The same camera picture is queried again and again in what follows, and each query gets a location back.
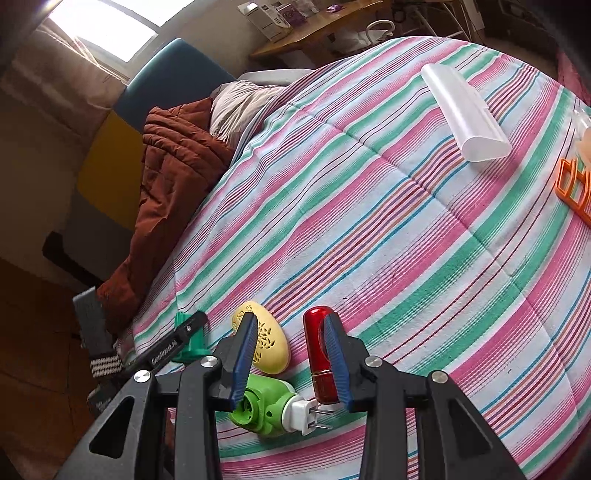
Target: yellow egg-shaped container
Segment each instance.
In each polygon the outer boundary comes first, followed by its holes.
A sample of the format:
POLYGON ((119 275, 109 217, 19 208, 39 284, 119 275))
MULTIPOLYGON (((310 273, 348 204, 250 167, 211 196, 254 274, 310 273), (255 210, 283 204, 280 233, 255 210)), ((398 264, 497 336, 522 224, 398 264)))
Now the yellow egg-shaped container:
POLYGON ((242 317, 252 312, 258 319, 258 341, 252 363, 261 372, 277 375, 290 364, 290 348, 287 338, 275 317, 262 305, 249 300, 240 305, 232 315, 232 329, 238 330, 242 317))

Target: yellow panel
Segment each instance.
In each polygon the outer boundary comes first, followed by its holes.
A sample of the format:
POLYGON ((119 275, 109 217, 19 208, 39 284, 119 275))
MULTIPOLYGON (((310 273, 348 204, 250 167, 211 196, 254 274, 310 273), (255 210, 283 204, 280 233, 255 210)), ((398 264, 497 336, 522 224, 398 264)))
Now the yellow panel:
POLYGON ((111 111, 78 176, 78 191, 121 226, 133 230, 139 209, 142 135, 111 111))

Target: green object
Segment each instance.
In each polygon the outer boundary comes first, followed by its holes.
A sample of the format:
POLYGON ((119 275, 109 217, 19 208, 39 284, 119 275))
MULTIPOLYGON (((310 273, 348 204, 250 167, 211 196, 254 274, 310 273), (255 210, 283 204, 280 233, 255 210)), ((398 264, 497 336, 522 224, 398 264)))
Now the green object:
POLYGON ((283 380, 250 374, 244 399, 230 413, 234 425, 263 437, 283 435, 281 415, 288 400, 296 395, 294 388, 283 380))
MULTIPOLYGON (((190 313, 177 312, 177 314, 174 316, 174 328, 177 328, 190 316, 190 313)), ((209 354, 209 348, 205 347, 205 337, 203 336, 203 329, 200 328, 199 331, 191 337, 191 339, 189 340, 189 344, 185 348, 183 348, 177 356, 173 358, 173 362, 189 364, 209 354)))

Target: blue gripper pad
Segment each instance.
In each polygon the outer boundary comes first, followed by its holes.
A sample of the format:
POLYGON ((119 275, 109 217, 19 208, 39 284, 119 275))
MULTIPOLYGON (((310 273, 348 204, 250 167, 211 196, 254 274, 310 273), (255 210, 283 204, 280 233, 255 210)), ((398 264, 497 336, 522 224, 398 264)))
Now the blue gripper pad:
MULTIPOLYGON (((256 340, 258 338, 258 319, 256 318, 256 315, 253 315, 253 317, 254 318, 251 320, 248 327, 246 327, 248 330, 246 331, 246 335, 242 341, 242 345, 240 346, 240 350, 236 358, 236 365, 234 366, 233 370, 233 388, 230 395, 230 402, 233 409, 236 408, 238 402, 240 402, 244 397, 246 382, 248 381, 248 375, 251 371, 252 357, 255 354, 256 340)), ((236 332, 237 336, 241 334, 240 329, 242 328, 243 324, 245 325, 245 322, 242 319, 242 322, 238 327, 238 331, 236 332)))
POLYGON ((345 404, 347 410, 350 410, 353 407, 353 395, 350 389, 349 370, 330 315, 324 319, 324 344, 329 354, 330 369, 335 379, 339 400, 345 404))

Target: brown quilted jacket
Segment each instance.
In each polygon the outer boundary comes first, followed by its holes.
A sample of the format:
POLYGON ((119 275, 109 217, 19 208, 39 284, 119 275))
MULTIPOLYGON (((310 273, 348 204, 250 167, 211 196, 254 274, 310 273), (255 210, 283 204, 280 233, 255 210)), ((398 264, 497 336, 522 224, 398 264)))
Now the brown quilted jacket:
POLYGON ((191 216, 230 165, 233 151, 207 131, 211 107, 206 98, 148 115, 129 256, 98 289, 114 335, 129 325, 191 216))

